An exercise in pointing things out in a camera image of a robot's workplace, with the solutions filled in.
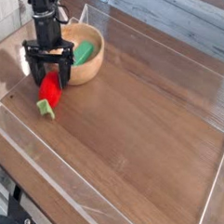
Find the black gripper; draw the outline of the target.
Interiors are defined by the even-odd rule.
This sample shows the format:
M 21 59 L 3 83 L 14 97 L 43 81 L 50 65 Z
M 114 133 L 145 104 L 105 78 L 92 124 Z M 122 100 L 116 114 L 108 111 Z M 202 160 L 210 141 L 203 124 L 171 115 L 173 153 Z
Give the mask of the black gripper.
M 64 40 L 61 33 L 61 24 L 68 21 L 59 19 L 58 11 L 33 13 L 33 24 L 36 32 L 35 40 L 23 41 L 26 56 L 32 77 L 35 83 L 41 85 L 46 69 L 44 63 L 59 63 L 59 87 L 64 89 L 70 80 L 73 63 L 73 43 Z

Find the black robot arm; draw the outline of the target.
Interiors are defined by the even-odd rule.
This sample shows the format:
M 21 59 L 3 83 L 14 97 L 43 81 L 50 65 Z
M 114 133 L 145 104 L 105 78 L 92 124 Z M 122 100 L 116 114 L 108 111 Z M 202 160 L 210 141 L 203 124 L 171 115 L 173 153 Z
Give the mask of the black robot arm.
M 56 63 L 59 87 L 63 89 L 70 80 L 74 44 L 62 38 L 60 25 L 69 21 L 59 19 L 59 0 L 28 0 L 28 3 L 32 5 L 37 39 L 24 40 L 22 45 L 33 80 L 41 85 L 46 75 L 45 64 Z

